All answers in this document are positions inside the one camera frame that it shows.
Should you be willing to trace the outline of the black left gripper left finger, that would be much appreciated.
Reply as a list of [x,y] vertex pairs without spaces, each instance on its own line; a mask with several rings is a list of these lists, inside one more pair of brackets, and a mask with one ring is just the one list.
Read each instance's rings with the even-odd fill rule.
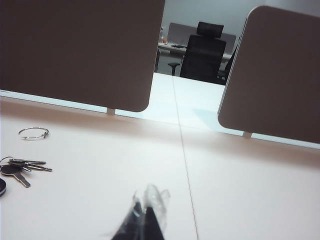
[[136,192],[132,196],[131,206],[126,214],[123,222],[112,236],[112,240],[143,240],[143,222],[144,212],[141,200],[136,196]]

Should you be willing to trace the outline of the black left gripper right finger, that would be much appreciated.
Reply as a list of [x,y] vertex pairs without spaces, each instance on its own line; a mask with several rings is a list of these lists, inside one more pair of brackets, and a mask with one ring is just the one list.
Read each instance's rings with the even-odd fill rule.
[[160,191],[154,184],[148,184],[143,195],[144,239],[164,240],[167,227],[168,205],[171,194],[168,189]]

